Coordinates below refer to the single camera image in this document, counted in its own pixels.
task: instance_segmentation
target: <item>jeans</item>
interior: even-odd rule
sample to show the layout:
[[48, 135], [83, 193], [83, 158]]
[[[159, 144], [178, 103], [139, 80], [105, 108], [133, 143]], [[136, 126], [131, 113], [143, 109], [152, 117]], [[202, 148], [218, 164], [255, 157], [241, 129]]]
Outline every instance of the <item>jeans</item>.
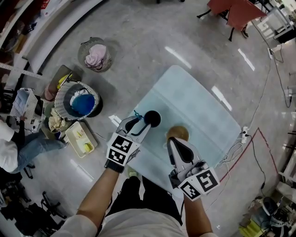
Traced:
[[126, 179], [120, 194], [117, 196], [106, 216], [127, 209], [147, 208], [155, 212], [167, 214], [175, 218], [182, 225], [177, 205], [167, 191], [143, 177], [145, 193], [143, 200], [141, 200], [139, 195], [140, 184], [141, 181], [135, 176]]
[[61, 141], [46, 139], [42, 132], [26, 136], [24, 145], [18, 146], [18, 167], [11, 173], [20, 172], [40, 153], [61, 149], [65, 146]]

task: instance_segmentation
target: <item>hand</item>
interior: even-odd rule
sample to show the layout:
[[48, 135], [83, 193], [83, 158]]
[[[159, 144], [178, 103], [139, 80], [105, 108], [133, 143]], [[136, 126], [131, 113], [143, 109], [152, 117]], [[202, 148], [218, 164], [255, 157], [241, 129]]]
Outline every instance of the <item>hand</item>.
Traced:
[[20, 116], [19, 120], [20, 121], [25, 121], [27, 119], [27, 117], [25, 116], [25, 114], [23, 114], [23, 116]]

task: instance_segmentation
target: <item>gray concrete floor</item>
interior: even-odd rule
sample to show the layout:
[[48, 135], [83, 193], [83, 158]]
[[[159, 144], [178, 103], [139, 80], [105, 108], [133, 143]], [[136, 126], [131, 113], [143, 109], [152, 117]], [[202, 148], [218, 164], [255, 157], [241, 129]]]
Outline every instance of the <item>gray concrete floor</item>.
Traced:
[[[289, 140], [287, 132], [294, 127], [295, 104], [292, 102], [291, 107], [286, 108], [275, 63], [269, 59], [267, 46], [254, 26], [248, 28], [248, 39], [235, 31], [230, 42], [231, 27], [223, 19], [210, 14], [202, 20], [197, 19], [197, 14], [207, 11], [206, 3], [207, 0], [186, 0], [184, 3], [170, 0], [160, 5], [155, 4], [155, 0], [106, 1], [61, 40], [44, 64], [43, 74], [53, 76], [62, 64], [72, 69], [80, 67], [78, 48], [89, 37], [103, 38], [109, 44], [114, 63], [108, 71], [97, 74], [82, 69], [83, 82], [96, 89], [104, 99], [101, 114], [86, 121], [93, 132], [105, 137], [115, 130], [108, 117], [115, 114], [125, 118], [174, 64], [187, 70], [208, 91], [212, 92], [213, 86], [219, 88], [231, 105], [230, 114], [237, 123], [242, 127], [250, 126], [271, 63], [265, 93], [249, 131], [253, 135], [260, 128], [264, 135], [257, 131], [254, 143], [256, 156], [266, 174], [263, 191], [268, 193], [277, 183], [277, 173], [266, 142], [280, 169], [287, 153], [283, 144]], [[169, 53], [166, 47], [181, 55], [191, 67]], [[251, 61], [254, 71], [238, 49]], [[295, 41], [284, 45], [284, 63], [277, 63], [284, 88], [293, 84], [289, 72], [295, 68], [295, 52]], [[41, 93], [47, 83], [25, 80], [25, 86], [34, 87], [37, 93]], [[34, 179], [23, 175], [22, 182], [30, 198], [40, 203], [41, 193], [46, 191], [50, 198], [61, 202], [67, 215], [73, 215], [104, 170], [106, 146], [103, 140], [99, 141], [98, 148], [84, 159], [79, 159], [70, 146], [39, 155], [34, 161]], [[219, 188], [203, 197], [213, 231], [220, 237], [237, 232], [242, 214], [250, 202], [261, 195], [263, 175], [253, 157], [252, 146], [246, 148], [247, 144], [244, 144], [246, 152], [230, 171], [231, 177], [226, 176]], [[75, 163], [88, 172], [91, 179], [81, 175], [73, 165]], [[216, 170], [220, 178], [227, 173], [225, 166]], [[120, 176], [114, 198], [125, 178], [125, 175]], [[176, 202], [180, 208], [182, 200]]]

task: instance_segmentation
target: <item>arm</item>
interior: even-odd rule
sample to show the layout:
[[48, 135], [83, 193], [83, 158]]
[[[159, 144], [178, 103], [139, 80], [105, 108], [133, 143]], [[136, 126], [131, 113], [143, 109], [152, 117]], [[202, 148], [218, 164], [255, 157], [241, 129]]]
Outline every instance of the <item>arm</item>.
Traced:
[[23, 120], [19, 122], [19, 132], [14, 132], [11, 140], [17, 145], [24, 145], [25, 143], [25, 123]]
[[80, 204], [77, 214], [86, 216], [99, 228], [118, 177], [118, 172], [107, 168]]
[[213, 232], [209, 218], [204, 211], [201, 199], [197, 199], [192, 202], [184, 195], [184, 206], [186, 214], [186, 228], [189, 237], [200, 237], [205, 233]]

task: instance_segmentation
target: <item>wire basket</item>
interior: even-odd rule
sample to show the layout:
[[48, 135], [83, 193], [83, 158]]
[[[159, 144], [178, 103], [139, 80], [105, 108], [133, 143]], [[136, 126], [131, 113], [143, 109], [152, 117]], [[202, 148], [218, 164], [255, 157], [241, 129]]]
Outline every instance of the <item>wire basket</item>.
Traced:
[[106, 45], [105, 45], [106, 46], [106, 53], [105, 53], [105, 56], [102, 59], [102, 62], [99, 66], [88, 67], [85, 64], [85, 58], [87, 55], [89, 55], [90, 48], [95, 46], [96, 44], [105, 45], [104, 41], [98, 37], [91, 37], [89, 39], [89, 41], [82, 43], [79, 50], [78, 50], [78, 61], [82, 66], [84, 66], [92, 71], [105, 72], [112, 65], [112, 58], [111, 58], [110, 52], [108, 51], [108, 47]]
[[[89, 94], [94, 96], [94, 106], [92, 110], [87, 115], [81, 115], [72, 109], [70, 105], [70, 100], [76, 91], [86, 89]], [[98, 106], [101, 98], [91, 87], [80, 82], [80, 81], [67, 81], [65, 82], [55, 97], [55, 108], [56, 112], [60, 117], [66, 119], [67, 121], [81, 120], [90, 115]]]

